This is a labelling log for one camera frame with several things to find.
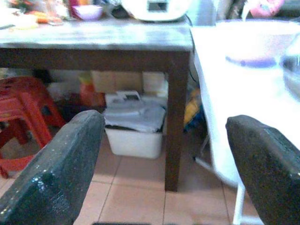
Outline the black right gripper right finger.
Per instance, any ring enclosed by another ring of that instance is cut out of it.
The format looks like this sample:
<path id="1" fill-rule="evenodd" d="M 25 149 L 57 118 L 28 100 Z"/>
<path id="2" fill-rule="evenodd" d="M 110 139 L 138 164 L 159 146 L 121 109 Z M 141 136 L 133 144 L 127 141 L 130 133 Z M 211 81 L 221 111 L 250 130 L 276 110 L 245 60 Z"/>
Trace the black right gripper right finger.
<path id="1" fill-rule="evenodd" d="M 229 117 L 227 139 L 238 173 L 265 225 L 300 223 L 300 151 L 278 129 Z"/>

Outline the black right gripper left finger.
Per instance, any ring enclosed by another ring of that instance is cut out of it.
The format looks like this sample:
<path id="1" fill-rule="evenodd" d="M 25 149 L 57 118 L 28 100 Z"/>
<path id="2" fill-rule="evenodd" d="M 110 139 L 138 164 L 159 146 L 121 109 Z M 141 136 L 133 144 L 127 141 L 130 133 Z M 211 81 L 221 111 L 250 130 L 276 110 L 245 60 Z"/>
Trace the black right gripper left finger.
<path id="1" fill-rule="evenodd" d="M 1 224 L 72 225 L 94 174 L 104 127 L 96 110 L 64 125 L 1 197 Z"/>

